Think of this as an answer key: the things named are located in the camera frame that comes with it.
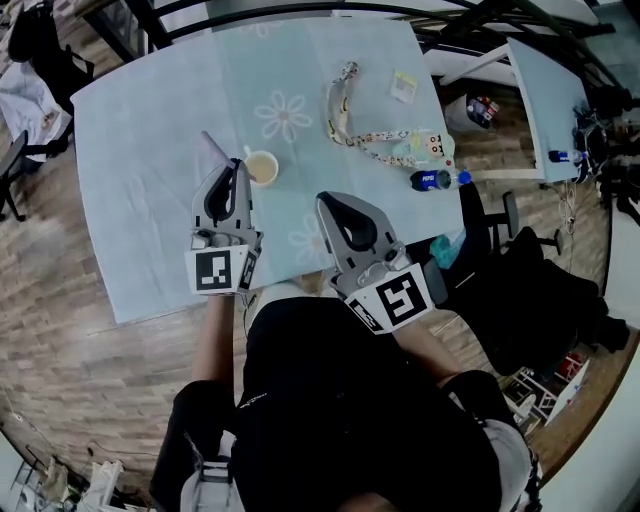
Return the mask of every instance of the light blue tablecloth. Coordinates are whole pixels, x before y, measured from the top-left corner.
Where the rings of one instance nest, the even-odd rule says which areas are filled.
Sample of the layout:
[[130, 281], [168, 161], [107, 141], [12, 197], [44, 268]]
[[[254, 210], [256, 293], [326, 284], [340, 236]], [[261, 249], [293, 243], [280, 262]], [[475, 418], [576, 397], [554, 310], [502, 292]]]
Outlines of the light blue tablecloth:
[[[280, 163], [276, 183], [253, 191], [253, 220], [265, 232], [254, 287], [332, 264], [313, 213], [323, 190], [382, 208], [406, 243], [462, 226], [457, 192], [415, 192], [406, 170], [327, 137], [327, 87], [350, 60], [361, 68], [350, 98], [355, 132], [444, 130], [411, 27], [388, 20], [312, 18], [208, 34], [74, 96], [85, 213], [118, 322], [202, 300], [189, 292], [183, 260], [191, 199], [211, 168], [196, 165], [202, 130], [230, 156], [247, 144]], [[395, 70], [418, 80], [413, 105], [390, 96]]]

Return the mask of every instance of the flower pattern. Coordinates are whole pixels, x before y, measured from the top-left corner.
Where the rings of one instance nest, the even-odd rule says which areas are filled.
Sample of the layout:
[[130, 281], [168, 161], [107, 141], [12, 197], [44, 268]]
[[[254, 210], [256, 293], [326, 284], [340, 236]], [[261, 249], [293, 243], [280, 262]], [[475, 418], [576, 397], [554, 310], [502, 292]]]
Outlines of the flower pattern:
[[243, 25], [240, 27], [241, 34], [251, 34], [255, 32], [258, 37], [268, 37], [269, 30], [276, 27], [281, 27], [284, 22], [282, 21], [265, 21], [263, 23], [254, 23], [253, 25]]
[[296, 263], [298, 265], [314, 263], [317, 268], [330, 267], [333, 264], [333, 258], [324, 245], [318, 219], [313, 214], [307, 214], [302, 219], [302, 224], [303, 231], [289, 233], [289, 243], [298, 248]]
[[280, 91], [271, 93], [271, 106], [256, 107], [254, 113], [260, 119], [268, 122], [262, 127], [262, 136], [265, 139], [272, 138], [276, 133], [282, 132], [284, 140], [291, 143], [296, 139], [296, 127], [307, 128], [312, 120], [300, 111], [304, 108], [306, 100], [303, 96], [294, 96], [285, 101], [284, 94]]

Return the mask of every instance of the wooden floor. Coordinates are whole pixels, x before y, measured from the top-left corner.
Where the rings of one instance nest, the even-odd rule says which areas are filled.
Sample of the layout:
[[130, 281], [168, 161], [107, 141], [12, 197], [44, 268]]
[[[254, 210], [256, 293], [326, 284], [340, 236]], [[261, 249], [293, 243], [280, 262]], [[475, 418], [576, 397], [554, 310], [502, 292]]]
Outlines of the wooden floor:
[[[117, 65], [87, 26], [65, 30], [65, 42], [98, 60], [100, 69]], [[459, 144], [461, 158], [480, 166], [475, 168], [482, 166], [474, 158], [494, 168], [501, 166], [496, 160], [510, 165], [512, 160], [504, 162], [505, 154], [530, 158], [518, 95], [508, 90], [495, 94], [513, 116], [505, 116], [499, 133], [489, 135], [498, 144], [481, 144], [475, 150], [477, 141]], [[0, 137], [6, 139], [6, 133]], [[542, 236], [561, 226], [553, 190], [523, 181], [483, 182], [479, 189], [488, 213], [499, 210], [502, 193], [511, 189], [522, 225], [533, 226]], [[189, 376], [203, 308], [115, 324], [85, 223], [73, 148], [14, 190], [28, 220], [18, 224], [9, 218], [0, 224], [0, 383], [10, 400], [0, 395], [2, 429], [24, 455], [27, 445], [45, 461], [54, 453], [85, 475], [90, 446], [93, 460], [122, 460], [123, 482], [146, 488], [172, 399]], [[592, 186], [578, 187], [576, 205], [573, 244], [569, 239], [561, 257], [552, 250], [548, 257], [601, 284], [607, 217]], [[236, 315], [237, 393], [245, 358], [241, 318]], [[425, 322], [467, 368], [492, 371], [462, 319], [439, 311]], [[12, 410], [24, 421], [17, 421]]]
[[544, 468], [543, 484], [573, 456], [600, 419], [636, 354], [638, 342], [638, 333], [632, 332], [624, 350], [614, 354], [602, 348], [594, 353], [587, 347], [579, 347], [578, 351], [590, 360], [580, 392], [571, 407], [545, 428], [535, 430], [528, 439]]

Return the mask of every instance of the blue bottle cap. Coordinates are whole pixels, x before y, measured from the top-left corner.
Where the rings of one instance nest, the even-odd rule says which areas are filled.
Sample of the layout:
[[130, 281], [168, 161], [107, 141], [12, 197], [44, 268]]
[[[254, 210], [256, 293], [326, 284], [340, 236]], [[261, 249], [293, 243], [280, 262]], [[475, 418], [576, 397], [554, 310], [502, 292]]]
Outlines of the blue bottle cap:
[[460, 171], [458, 174], [458, 183], [460, 183], [460, 185], [471, 183], [471, 173], [466, 169], [464, 171]]

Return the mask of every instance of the teal cloth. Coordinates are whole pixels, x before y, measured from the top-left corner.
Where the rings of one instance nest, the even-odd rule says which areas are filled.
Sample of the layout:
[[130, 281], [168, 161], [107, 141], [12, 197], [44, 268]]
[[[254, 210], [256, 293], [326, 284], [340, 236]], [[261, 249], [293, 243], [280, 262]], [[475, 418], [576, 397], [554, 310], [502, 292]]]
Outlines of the teal cloth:
[[453, 262], [456, 261], [458, 254], [460, 254], [460, 249], [462, 248], [462, 244], [467, 237], [466, 230], [462, 230], [462, 232], [456, 237], [456, 239], [451, 242], [447, 235], [440, 235], [433, 242], [431, 242], [431, 246], [429, 247], [429, 252], [436, 259], [438, 266], [445, 270], [450, 269]]

